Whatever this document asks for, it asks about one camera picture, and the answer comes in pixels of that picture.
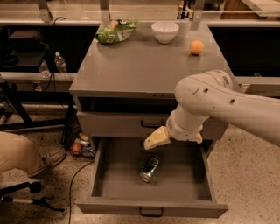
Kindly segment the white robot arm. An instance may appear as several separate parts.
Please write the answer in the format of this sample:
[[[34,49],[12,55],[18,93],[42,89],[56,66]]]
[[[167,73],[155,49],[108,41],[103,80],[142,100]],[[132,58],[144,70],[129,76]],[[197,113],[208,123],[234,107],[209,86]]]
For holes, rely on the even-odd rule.
[[[146,150],[172,139],[200,144],[203,123],[217,118],[274,145],[280,145],[280,101],[233,90],[230,75],[221,70],[190,75],[175,87],[177,107],[166,125],[144,141]]]

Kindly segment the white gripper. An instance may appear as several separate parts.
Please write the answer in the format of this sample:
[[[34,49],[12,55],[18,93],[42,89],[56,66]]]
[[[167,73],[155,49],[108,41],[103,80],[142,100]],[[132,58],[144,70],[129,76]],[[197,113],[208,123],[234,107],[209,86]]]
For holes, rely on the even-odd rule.
[[[183,129],[175,121],[175,114],[171,113],[166,122],[166,127],[161,126],[152,132],[143,143],[146,150],[151,150],[155,147],[166,145],[171,142],[170,138],[178,141],[191,141],[201,144],[203,141],[200,131],[202,125],[195,130]]]

